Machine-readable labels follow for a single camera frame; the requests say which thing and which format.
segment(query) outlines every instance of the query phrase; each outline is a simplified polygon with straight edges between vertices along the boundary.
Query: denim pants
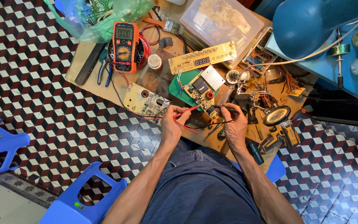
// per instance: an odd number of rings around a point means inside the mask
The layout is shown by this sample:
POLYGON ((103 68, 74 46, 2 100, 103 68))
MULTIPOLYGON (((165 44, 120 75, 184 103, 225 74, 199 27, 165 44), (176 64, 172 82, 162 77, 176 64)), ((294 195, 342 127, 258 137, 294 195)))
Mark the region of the denim pants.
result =
POLYGON ((164 170, 169 170, 192 161, 204 161, 207 163, 223 165, 229 167, 237 173, 241 173, 241 171, 239 171, 237 167, 221 152, 209 147, 198 145, 183 137, 181 137, 173 150, 164 170))

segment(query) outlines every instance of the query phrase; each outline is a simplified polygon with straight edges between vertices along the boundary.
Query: blue lamp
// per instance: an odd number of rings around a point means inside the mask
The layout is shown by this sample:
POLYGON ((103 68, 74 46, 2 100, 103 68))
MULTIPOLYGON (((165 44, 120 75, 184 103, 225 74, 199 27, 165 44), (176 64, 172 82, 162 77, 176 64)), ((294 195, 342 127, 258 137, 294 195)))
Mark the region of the blue lamp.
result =
POLYGON ((321 47, 332 32, 358 20, 358 0, 286 0, 273 16, 273 32, 289 58, 304 58, 321 47))

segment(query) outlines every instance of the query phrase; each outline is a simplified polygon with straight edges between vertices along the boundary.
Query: orange multimeter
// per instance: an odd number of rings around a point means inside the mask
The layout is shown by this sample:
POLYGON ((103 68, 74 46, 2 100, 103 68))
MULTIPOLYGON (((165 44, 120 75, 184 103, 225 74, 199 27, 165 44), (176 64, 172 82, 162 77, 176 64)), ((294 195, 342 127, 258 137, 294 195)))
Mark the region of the orange multimeter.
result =
POLYGON ((115 22, 112 28, 112 61, 114 70, 135 73, 139 28, 135 23, 115 22))

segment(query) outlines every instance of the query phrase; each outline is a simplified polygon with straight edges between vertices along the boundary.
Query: plastic storage box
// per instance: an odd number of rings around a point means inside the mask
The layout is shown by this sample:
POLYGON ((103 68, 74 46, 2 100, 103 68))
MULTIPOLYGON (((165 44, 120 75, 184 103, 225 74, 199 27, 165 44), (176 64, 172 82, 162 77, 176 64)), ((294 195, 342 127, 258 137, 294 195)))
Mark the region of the plastic storage box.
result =
POLYGON ((180 18, 185 36, 203 48, 234 41, 237 58, 223 64, 234 69, 264 23, 236 0, 194 0, 180 18))

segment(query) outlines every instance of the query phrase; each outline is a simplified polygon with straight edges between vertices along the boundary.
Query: aluminum heat sink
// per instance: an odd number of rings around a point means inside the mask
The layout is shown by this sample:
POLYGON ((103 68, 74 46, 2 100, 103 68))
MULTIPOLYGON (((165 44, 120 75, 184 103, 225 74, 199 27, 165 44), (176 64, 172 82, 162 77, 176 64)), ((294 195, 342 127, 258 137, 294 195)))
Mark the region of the aluminum heat sink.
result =
POLYGON ((208 66, 202 73, 201 77, 212 87, 214 91, 219 89, 225 83, 225 80, 220 76, 220 74, 212 67, 208 66))

